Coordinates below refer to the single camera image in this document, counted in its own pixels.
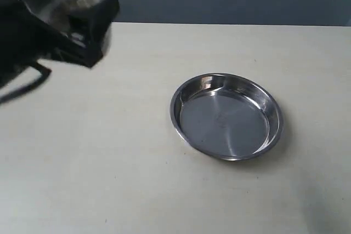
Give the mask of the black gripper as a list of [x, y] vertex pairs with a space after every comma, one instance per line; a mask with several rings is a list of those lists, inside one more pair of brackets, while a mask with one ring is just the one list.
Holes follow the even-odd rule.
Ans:
[[118, 0], [71, 11], [71, 30], [83, 37], [79, 45], [32, 15], [22, 0], [1, 0], [1, 86], [41, 56], [92, 68], [104, 57], [105, 37], [119, 11]]

